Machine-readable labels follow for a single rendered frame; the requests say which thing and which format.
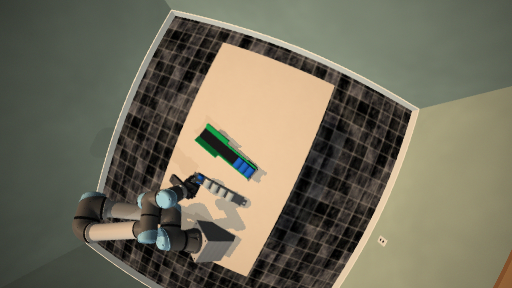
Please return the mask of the grey metal tab with hex screw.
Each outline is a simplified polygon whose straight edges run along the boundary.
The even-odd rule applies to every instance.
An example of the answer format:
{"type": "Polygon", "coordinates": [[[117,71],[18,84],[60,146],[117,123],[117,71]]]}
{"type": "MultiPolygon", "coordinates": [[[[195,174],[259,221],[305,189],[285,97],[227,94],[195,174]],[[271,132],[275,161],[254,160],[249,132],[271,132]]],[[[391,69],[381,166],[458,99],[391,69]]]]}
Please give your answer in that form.
{"type": "MultiPolygon", "coordinates": [[[[193,174],[193,175],[197,175],[197,173],[196,173],[196,172],[194,172],[194,174],[193,174]]],[[[241,203],[241,205],[245,206],[245,205],[246,205],[246,203],[247,203],[247,200],[245,200],[245,199],[244,199],[244,200],[243,200],[243,202],[241,203]]]]}

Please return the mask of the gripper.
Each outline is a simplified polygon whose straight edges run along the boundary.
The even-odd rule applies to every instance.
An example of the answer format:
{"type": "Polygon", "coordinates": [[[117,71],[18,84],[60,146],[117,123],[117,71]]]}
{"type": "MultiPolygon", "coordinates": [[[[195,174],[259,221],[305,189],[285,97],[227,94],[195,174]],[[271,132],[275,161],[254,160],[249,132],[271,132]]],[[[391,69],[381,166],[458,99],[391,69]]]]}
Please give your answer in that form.
{"type": "Polygon", "coordinates": [[[198,192],[198,190],[199,190],[199,188],[201,186],[201,185],[196,183],[196,182],[199,182],[199,183],[202,182],[197,176],[199,177],[199,175],[190,175],[187,179],[184,180],[184,183],[186,185],[182,184],[187,189],[187,193],[188,193],[187,195],[188,196],[186,196],[186,199],[188,199],[188,200],[190,199],[190,197],[191,197],[191,199],[196,197],[195,195],[197,194],[197,192],[198,192]]]}

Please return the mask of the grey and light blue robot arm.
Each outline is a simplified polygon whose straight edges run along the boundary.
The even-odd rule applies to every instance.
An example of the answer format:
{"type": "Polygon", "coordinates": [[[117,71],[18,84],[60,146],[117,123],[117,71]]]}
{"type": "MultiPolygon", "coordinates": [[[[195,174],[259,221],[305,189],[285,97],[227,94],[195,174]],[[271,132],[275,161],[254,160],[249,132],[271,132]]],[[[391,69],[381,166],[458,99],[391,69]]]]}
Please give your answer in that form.
{"type": "Polygon", "coordinates": [[[180,184],[185,183],[176,174],[171,175],[169,182],[173,187],[140,194],[138,204],[111,201],[100,192],[84,193],[72,223],[75,236],[85,243],[124,239],[138,239],[145,244],[157,241],[161,250],[197,254],[202,247],[201,231],[181,230],[182,212],[177,203],[187,196],[187,189],[180,184]],[[139,221],[99,224],[108,217],[139,221]]]}

